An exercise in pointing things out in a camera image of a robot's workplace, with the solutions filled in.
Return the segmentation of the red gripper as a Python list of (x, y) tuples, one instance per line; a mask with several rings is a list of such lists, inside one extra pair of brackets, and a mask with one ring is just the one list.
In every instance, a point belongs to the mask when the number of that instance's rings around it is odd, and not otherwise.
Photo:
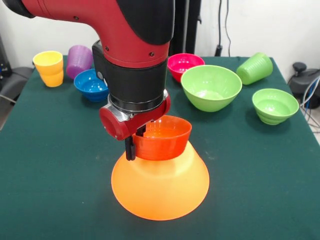
[(105, 130), (118, 141), (124, 140), (125, 154), (128, 161), (136, 158), (136, 146), (132, 135), (143, 137), (146, 132), (146, 125), (149, 122), (158, 120), (165, 115), (171, 106), (169, 94), (165, 94), (163, 102), (156, 108), (138, 113), (127, 113), (120, 111), (110, 102), (99, 110), (99, 117)]

